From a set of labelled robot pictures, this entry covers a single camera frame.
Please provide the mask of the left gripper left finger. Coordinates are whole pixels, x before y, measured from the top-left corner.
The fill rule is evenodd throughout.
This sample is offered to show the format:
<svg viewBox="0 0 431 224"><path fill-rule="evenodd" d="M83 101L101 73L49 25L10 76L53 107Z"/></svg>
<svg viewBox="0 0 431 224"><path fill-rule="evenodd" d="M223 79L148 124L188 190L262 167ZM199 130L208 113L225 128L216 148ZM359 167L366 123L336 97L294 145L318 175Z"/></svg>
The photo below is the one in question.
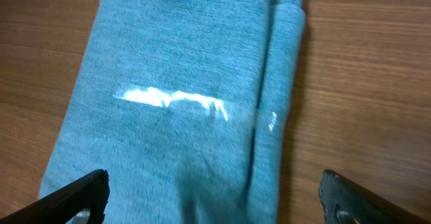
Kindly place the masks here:
<svg viewBox="0 0 431 224"><path fill-rule="evenodd" d="M106 170L94 170L2 218L1 224L102 223L110 195L108 181Z"/></svg>

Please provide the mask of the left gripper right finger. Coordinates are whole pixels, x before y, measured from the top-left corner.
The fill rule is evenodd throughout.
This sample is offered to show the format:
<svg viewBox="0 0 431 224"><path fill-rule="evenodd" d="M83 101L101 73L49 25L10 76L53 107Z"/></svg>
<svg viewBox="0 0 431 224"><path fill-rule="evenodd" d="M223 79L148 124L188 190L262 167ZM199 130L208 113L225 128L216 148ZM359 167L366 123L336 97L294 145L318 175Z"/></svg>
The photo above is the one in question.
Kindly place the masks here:
<svg viewBox="0 0 431 224"><path fill-rule="evenodd" d="M323 172L319 199L326 224L430 224L333 170Z"/></svg>

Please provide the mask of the blue denim cloth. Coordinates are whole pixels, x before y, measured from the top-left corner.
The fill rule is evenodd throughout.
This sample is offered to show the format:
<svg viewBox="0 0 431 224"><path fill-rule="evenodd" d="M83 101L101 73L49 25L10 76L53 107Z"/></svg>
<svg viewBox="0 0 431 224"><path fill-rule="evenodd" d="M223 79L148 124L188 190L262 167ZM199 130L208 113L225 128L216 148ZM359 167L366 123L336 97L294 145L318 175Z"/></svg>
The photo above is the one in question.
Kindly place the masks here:
<svg viewBox="0 0 431 224"><path fill-rule="evenodd" d="M303 0L100 0L42 178L110 176L107 223L274 223Z"/></svg>

